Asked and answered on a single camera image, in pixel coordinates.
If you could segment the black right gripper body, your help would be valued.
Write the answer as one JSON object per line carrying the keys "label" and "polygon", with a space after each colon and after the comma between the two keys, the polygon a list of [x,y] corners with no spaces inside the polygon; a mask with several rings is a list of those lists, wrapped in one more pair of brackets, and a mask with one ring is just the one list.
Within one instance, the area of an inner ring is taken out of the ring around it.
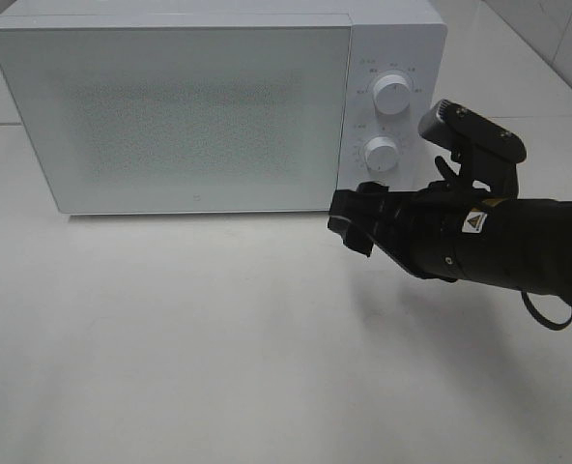
{"label": "black right gripper body", "polygon": [[467,156],[453,170],[434,159],[441,178],[392,203],[386,253],[412,276],[446,282],[465,280],[456,247],[468,214],[488,214],[487,200],[515,199],[517,163],[495,156]]}

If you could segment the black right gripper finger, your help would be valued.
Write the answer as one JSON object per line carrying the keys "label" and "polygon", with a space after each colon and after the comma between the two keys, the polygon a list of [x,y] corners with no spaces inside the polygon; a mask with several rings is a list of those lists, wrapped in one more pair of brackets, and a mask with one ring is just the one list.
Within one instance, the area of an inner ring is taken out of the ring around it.
{"label": "black right gripper finger", "polygon": [[396,196],[387,186],[376,183],[373,193],[357,193],[357,188],[338,189],[334,192],[329,207],[330,216],[376,218],[394,222],[397,218]]}
{"label": "black right gripper finger", "polygon": [[330,216],[328,229],[341,238],[346,248],[358,254],[370,257],[373,249],[378,248],[393,259],[402,257],[400,242],[385,221],[361,216]]}

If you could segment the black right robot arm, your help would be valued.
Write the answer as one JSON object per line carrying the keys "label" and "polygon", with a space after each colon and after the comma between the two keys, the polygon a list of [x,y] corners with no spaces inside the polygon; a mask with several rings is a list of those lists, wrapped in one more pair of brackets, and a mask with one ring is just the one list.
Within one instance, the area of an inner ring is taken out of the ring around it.
{"label": "black right robot arm", "polygon": [[336,191],[329,230],[365,256],[379,248],[417,278],[515,290],[542,325],[563,329],[529,297],[555,296],[572,311],[572,201],[495,196],[443,158],[435,164],[442,177],[418,191],[373,182]]}

